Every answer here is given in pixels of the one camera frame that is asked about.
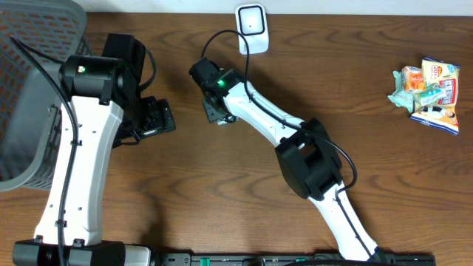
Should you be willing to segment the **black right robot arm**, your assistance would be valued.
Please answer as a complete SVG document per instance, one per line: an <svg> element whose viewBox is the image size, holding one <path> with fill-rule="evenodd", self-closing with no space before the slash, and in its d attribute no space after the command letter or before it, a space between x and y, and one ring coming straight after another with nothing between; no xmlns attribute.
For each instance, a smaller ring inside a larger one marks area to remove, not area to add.
<svg viewBox="0 0 473 266"><path fill-rule="evenodd" d="M243 120L275 148L286 183L311 201L332 231L344 259L374 261L377 243L365 231L347 196L341 161L352 160L315 118L304 121L262 96L246 75L201 58L189 70L210 106L211 122Z"/></svg>

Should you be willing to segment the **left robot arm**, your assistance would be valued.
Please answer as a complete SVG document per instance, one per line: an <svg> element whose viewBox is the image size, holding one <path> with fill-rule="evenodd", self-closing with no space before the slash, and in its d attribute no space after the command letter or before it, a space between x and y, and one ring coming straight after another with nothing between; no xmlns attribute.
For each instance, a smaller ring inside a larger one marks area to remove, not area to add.
<svg viewBox="0 0 473 266"><path fill-rule="evenodd" d="M61 101L52 187L34 237L14 244L15 265L158 265L145 245L103 239L102 204L111 151L175 130L169 103L142 93L152 54L134 36L111 33L101 56L72 55L46 76Z"/></svg>

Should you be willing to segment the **mint green wipes pack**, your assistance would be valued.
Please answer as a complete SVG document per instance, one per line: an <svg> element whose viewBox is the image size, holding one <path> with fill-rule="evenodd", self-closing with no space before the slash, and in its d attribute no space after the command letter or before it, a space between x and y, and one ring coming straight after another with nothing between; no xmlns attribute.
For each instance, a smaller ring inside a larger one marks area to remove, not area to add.
<svg viewBox="0 0 473 266"><path fill-rule="evenodd" d="M395 80L395 91L388 95L388 99L394 103L397 107L403 107L407 109L409 113L415 111L414 95L409 94L404 90L402 74L398 71L393 71L392 75Z"/></svg>

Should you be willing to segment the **yellow snack chip bag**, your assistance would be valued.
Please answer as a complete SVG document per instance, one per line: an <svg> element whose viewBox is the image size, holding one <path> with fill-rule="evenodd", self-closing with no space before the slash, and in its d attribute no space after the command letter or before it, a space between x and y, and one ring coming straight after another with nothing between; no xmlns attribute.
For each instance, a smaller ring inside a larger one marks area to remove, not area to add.
<svg viewBox="0 0 473 266"><path fill-rule="evenodd" d="M460 66L424 58L421 64L426 88L438 83L446 90L446 97L432 105L419 106L410 119L423 125L458 135L459 124L455 111L458 98Z"/></svg>

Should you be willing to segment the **orange tissue pack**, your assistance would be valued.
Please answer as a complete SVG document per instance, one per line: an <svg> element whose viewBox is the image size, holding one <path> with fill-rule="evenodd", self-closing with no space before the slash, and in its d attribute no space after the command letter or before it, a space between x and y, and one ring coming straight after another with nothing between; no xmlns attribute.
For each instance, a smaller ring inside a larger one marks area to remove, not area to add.
<svg viewBox="0 0 473 266"><path fill-rule="evenodd" d="M420 68L405 66L401 70L404 91L410 94L419 94L426 91L423 73Z"/></svg>

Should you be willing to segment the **teal tissue pack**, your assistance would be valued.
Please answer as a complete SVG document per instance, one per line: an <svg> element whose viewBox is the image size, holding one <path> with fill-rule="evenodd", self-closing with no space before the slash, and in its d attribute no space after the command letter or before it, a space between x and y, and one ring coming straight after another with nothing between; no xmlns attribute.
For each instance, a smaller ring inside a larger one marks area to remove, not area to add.
<svg viewBox="0 0 473 266"><path fill-rule="evenodd" d="M444 97L446 97L446 90L438 83L434 83L428 86L425 92L414 95L414 100L417 104L426 106Z"/></svg>

